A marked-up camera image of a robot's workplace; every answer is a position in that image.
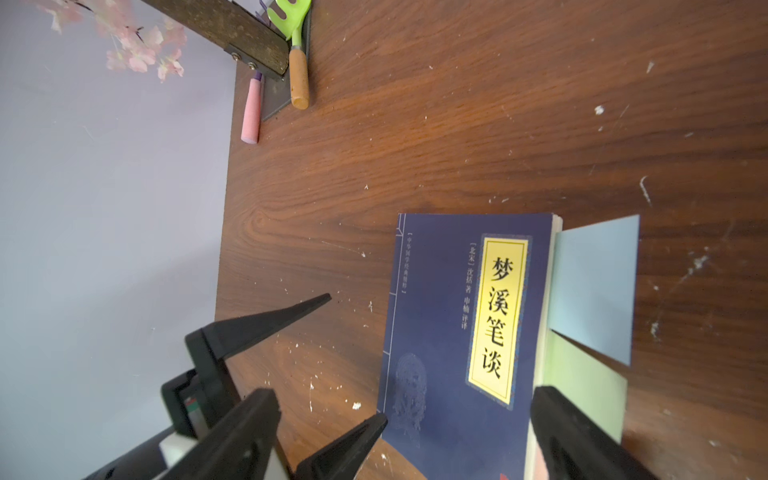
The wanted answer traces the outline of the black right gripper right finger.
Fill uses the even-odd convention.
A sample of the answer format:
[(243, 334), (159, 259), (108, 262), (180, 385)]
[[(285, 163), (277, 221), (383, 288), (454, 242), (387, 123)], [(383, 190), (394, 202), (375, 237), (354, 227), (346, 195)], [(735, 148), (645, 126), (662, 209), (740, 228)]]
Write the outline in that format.
[(534, 390), (530, 419), (551, 479), (653, 479), (557, 388)]

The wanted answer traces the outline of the dark blue paperback book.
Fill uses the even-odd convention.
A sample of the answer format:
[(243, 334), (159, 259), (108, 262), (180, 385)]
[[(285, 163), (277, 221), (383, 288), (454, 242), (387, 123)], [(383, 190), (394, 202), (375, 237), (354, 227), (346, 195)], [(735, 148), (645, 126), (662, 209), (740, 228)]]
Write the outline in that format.
[(379, 384), (383, 437), (428, 479), (526, 479), (552, 213), (400, 214)]

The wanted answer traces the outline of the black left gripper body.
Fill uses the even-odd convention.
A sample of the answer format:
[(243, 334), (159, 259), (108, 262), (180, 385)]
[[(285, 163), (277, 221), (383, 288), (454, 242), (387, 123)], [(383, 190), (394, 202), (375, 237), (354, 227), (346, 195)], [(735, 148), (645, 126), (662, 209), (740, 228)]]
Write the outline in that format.
[[(208, 424), (213, 430), (214, 422), (210, 420)], [(163, 475), (169, 468), (200, 442), (179, 436), (173, 428), (168, 428), (107, 463), (88, 477), (90, 479), (165, 479)], [(287, 477), (288, 466), (276, 439), (267, 473), (263, 479), (286, 479)]]

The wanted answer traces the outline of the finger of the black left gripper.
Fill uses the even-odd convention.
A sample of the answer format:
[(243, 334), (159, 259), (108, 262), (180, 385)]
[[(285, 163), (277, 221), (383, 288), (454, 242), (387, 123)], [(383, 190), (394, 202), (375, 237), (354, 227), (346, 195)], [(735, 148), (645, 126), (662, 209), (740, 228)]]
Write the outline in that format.
[(299, 463), (293, 474), (299, 480), (353, 480), (388, 424), (376, 413), (346, 434)]
[(328, 293), (296, 305), (212, 322), (185, 337), (198, 378), (194, 398), (206, 414), (226, 414), (240, 402), (226, 360), (247, 351), (330, 302)]

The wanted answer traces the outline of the light green sticky note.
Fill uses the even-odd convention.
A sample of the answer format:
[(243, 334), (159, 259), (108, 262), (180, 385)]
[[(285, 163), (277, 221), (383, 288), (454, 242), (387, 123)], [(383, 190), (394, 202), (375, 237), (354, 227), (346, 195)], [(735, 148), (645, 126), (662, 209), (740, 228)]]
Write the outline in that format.
[(609, 437), (621, 443), (627, 402), (625, 377), (556, 332), (547, 332), (544, 386), (557, 388)]

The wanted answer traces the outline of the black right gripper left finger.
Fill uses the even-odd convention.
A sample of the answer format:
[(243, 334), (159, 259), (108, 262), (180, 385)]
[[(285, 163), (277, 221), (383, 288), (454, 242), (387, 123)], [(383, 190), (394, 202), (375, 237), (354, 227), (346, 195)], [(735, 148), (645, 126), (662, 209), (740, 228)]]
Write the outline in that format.
[(276, 393), (257, 389), (163, 475), (165, 479), (263, 479), (281, 412)]

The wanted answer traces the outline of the light blue sticky note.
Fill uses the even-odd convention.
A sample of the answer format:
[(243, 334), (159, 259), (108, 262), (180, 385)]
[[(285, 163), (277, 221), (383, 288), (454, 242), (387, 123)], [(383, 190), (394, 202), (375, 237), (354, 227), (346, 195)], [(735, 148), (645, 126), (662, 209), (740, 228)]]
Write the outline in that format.
[(556, 235), (547, 324), (626, 366), (632, 358), (640, 217)]

